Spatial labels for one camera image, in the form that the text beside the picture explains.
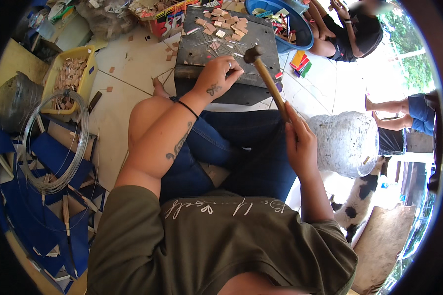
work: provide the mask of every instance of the blue bucket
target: blue bucket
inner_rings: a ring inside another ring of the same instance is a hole
[[[295,45],[290,44],[276,36],[277,52],[286,53],[292,50],[309,50],[313,45],[312,30],[301,16],[301,13],[303,13],[308,6],[292,0],[286,1],[290,3],[290,5],[282,0],[245,0],[245,8],[248,14],[252,14],[256,8],[266,11],[272,10],[274,14],[285,8],[289,12],[290,28],[296,31],[296,42]]]

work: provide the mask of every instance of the olive green t-shirt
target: olive green t-shirt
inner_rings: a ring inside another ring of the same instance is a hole
[[[358,257],[335,220],[302,223],[267,197],[171,200],[139,186],[108,196],[88,260],[87,294],[215,295],[237,274],[346,294]]]

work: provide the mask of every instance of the wooden workbench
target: wooden workbench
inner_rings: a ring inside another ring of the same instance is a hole
[[[208,44],[195,46],[195,44],[209,40],[208,35],[202,32],[202,26],[195,23],[197,18],[211,21],[204,17],[204,10],[212,12],[213,9],[207,7],[187,7],[184,20],[184,31],[189,32],[197,27],[201,27],[201,29],[193,34],[182,36],[180,39],[176,67],[174,70],[174,82],[178,96],[182,96],[190,91],[194,87],[195,81],[203,70],[205,64],[216,58],[216,55],[213,54],[213,50],[208,47]],[[271,23],[252,15],[229,10],[227,11],[232,16],[238,16],[240,18],[245,17],[248,20],[248,25],[246,27],[248,33],[243,36],[240,41],[240,43],[244,43],[244,45],[242,45],[244,46],[243,50],[253,47],[256,43],[261,45],[266,51],[265,54],[261,56],[261,59],[268,68],[271,77],[280,83],[281,80],[276,80],[274,77],[274,75],[279,73],[281,69],[279,67],[275,36]],[[218,27],[217,29],[226,32],[229,36],[234,33],[231,29],[222,29]],[[235,59],[244,69],[245,73],[241,75],[229,91],[227,91],[222,97],[216,99],[214,103],[253,105],[271,97],[266,85],[257,73],[256,68],[252,65],[246,64],[241,57],[235,57]]]

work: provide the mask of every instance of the forearm tattoo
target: forearm tattoo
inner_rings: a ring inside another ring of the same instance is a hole
[[[187,127],[188,127],[187,132],[179,140],[179,142],[174,146],[174,153],[173,154],[172,153],[167,153],[166,154],[166,159],[168,159],[168,160],[172,159],[173,161],[176,159],[177,155],[179,154],[180,150],[182,149],[182,146],[183,146],[184,142],[187,139],[187,136],[189,135],[190,128],[192,127],[192,124],[193,124],[192,122],[187,122]]]
[[[207,93],[210,94],[210,96],[213,96],[215,94],[215,92],[219,91],[222,89],[221,86],[217,86],[218,82],[215,84],[212,84],[212,86],[210,88],[207,89]]]

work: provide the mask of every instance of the yellow plastic crate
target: yellow plastic crate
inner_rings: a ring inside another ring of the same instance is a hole
[[[46,84],[44,85],[43,95],[41,101],[45,100],[51,94],[53,94],[54,83],[56,82],[56,76],[58,75],[62,65],[67,58],[86,58],[87,68],[85,68],[82,78],[80,79],[79,86],[77,87],[77,93],[83,98],[83,100],[88,103],[90,99],[90,91],[92,90],[92,85],[94,84],[95,75],[97,74],[97,63],[95,62],[95,47],[93,45],[87,45],[82,47],[73,48],[60,53],[54,63],[52,64],[51,71],[47,77]],[[71,109],[51,109],[52,102],[48,102],[46,106],[41,110],[44,114],[60,114],[60,115],[70,115],[78,107],[77,103]]]

